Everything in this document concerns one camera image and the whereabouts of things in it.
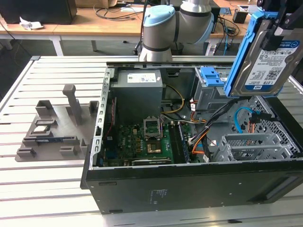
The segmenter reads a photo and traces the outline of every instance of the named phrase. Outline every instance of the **desk leg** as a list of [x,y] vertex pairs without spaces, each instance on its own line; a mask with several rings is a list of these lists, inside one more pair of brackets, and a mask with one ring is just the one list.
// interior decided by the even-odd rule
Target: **desk leg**
[[10,40],[9,39],[2,39],[1,40],[1,43],[5,46],[5,48],[7,49],[7,50],[11,50],[11,49],[13,49],[13,47],[11,46],[11,44],[10,44]]
[[91,41],[91,45],[93,46],[93,51],[97,51],[97,44],[95,40]]
[[53,42],[53,46],[56,50],[57,56],[64,56],[63,54],[63,43],[59,36],[51,36],[50,39]]

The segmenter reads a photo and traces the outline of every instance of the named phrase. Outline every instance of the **power supply label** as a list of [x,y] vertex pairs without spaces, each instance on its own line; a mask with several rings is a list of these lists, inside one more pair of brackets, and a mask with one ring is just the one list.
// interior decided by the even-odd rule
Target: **power supply label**
[[130,73],[127,75],[128,83],[156,83],[155,73]]

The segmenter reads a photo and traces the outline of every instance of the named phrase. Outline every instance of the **white paper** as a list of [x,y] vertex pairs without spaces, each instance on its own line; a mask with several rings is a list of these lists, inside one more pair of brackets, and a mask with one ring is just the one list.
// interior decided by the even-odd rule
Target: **white paper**
[[20,17],[20,23],[19,23],[24,29],[26,30],[32,30],[32,29],[39,29],[43,28],[43,25],[40,24],[40,22],[29,22],[27,20],[22,19]]
[[127,75],[128,83],[156,83],[155,73],[130,73]]

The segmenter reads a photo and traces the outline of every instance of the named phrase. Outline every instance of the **hard drive label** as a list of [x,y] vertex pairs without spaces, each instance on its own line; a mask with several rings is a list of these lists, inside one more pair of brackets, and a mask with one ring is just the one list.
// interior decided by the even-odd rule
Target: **hard drive label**
[[273,86],[286,67],[286,58],[293,54],[300,41],[282,41],[276,51],[261,50],[246,82],[248,90],[267,90]]

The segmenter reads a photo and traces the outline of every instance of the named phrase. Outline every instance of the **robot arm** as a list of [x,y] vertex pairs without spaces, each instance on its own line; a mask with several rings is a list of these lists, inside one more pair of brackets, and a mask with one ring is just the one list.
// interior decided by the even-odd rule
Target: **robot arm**
[[173,42],[202,43],[214,24],[209,0],[187,0],[175,12],[172,6],[149,9],[144,18],[143,49],[140,61],[171,61]]

